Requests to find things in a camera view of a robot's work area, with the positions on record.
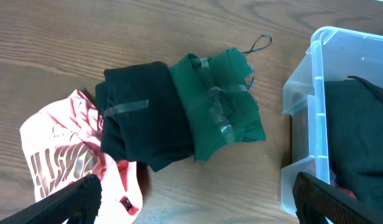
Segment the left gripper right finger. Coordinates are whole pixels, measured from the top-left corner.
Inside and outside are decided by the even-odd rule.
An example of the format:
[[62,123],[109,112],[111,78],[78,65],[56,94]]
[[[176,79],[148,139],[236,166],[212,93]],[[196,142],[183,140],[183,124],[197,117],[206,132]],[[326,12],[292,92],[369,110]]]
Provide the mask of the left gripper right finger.
[[300,224],[383,224],[383,213],[365,206],[306,172],[299,172],[293,186]]

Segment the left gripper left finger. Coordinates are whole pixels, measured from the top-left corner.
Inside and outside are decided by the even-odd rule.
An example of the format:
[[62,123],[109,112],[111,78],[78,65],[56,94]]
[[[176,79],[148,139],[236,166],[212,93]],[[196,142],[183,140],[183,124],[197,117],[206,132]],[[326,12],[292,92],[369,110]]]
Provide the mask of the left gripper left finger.
[[0,224],[93,224],[101,205],[101,182],[89,174]]

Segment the pink printed t-shirt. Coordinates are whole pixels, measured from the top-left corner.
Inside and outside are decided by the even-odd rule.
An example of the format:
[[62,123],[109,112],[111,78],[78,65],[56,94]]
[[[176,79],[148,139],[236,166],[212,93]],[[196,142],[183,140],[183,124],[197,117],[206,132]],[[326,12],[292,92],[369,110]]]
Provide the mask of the pink printed t-shirt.
[[36,201],[88,174],[102,187],[96,223],[133,223],[143,206],[137,164],[116,162],[101,151],[103,117],[74,90],[27,119],[20,128],[22,150],[34,182]]

